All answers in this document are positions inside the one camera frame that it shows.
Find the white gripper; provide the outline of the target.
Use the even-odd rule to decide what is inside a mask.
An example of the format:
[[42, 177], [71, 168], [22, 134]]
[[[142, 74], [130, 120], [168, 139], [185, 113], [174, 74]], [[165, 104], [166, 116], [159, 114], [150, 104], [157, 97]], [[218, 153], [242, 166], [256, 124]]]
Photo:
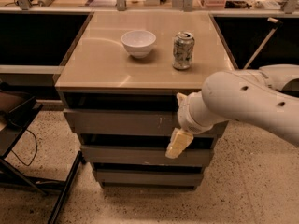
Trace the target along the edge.
[[200, 134], [213, 128], [212, 113], [207, 109], [202, 94], [193, 92], [190, 95], [177, 94], [178, 124], [171, 134], [165, 156], [176, 159], [192, 142], [192, 134]]

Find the white robot base shoulder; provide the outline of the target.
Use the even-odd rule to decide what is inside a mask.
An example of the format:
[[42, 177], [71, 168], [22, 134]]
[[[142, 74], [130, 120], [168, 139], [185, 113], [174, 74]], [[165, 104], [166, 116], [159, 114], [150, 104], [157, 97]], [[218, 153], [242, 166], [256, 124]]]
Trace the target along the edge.
[[264, 75], [268, 86], [273, 90], [299, 91], [299, 65], [267, 65], [260, 67], [259, 71]]

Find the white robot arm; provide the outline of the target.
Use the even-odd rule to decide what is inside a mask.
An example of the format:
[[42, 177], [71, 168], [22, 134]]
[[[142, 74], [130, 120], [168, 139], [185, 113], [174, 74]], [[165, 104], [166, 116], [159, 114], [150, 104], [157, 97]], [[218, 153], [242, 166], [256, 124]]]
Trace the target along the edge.
[[257, 70], [220, 71], [209, 76], [199, 92], [179, 93], [178, 124], [165, 156], [177, 158], [196, 134], [237, 120], [262, 128], [299, 146], [299, 99], [282, 91], [296, 89], [299, 67], [268, 65]]

